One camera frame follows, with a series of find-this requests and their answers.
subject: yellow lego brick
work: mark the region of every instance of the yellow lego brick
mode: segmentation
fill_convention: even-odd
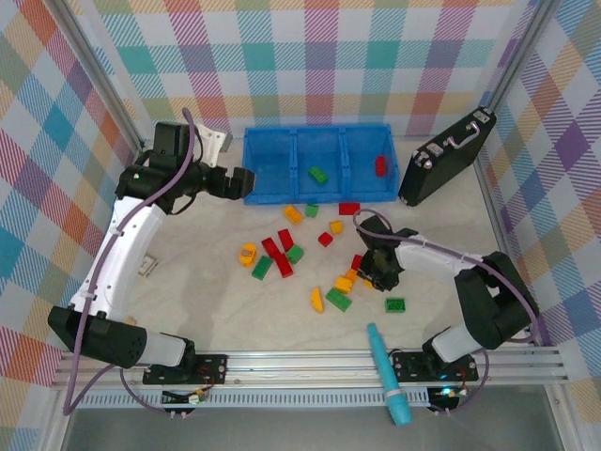
[[[239,260],[244,268],[250,268],[254,265],[254,259],[256,258],[256,246],[247,242],[240,249]]]
[[[359,276],[357,275],[357,272],[351,268],[347,271],[345,277],[354,284],[355,282],[357,282],[357,277]]]
[[[350,293],[350,289],[353,288],[353,282],[352,282],[352,280],[347,279],[346,277],[340,276],[336,279],[334,288],[336,288],[338,291],[340,291],[343,294],[348,294],[348,293]]]
[[[344,225],[342,224],[342,221],[332,221],[330,223],[330,230],[331,233],[342,233],[342,231],[345,229]]]
[[[302,215],[301,215],[301,213],[297,209],[295,209],[294,207],[292,207],[291,205],[288,205],[284,209],[284,216],[292,224],[298,224],[300,221],[302,221]]]
[[[313,288],[313,291],[311,292],[311,306],[317,313],[323,313],[323,302],[321,301],[319,288]]]

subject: teal marker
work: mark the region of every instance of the teal marker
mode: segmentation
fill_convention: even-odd
[[[388,410],[396,425],[407,425],[411,422],[411,410],[405,395],[398,386],[398,381],[394,375],[393,366],[386,352],[384,340],[378,332],[376,324],[370,322],[367,324],[367,335],[369,336],[369,344],[372,347],[372,355],[374,362],[378,367],[379,376],[382,378],[382,385],[388,402]]]

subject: blue plastic bin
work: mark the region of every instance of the blue plastic bin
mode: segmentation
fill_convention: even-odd
[[[376,176],[379,155],[383,178]],[[246,129],[242,165],[256,174],[247,205],[394,201],[400,183],[388,125]],[[309,176],[312,166],[327,183]]]

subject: gray floor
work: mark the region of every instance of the gray floor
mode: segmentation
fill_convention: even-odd
[[[392,425],[385,408],[212,409],[169,421],[143,410],[79,410],[63,450],[524,450],[563,449],[542,387],[490,387],[453,418],[413,409]]]

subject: black briefcase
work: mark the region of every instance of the black briefcase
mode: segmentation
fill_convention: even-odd
[[[415,207],[472,164],[496,123],[495,114],[481,106],[415,150],[400,199]]]

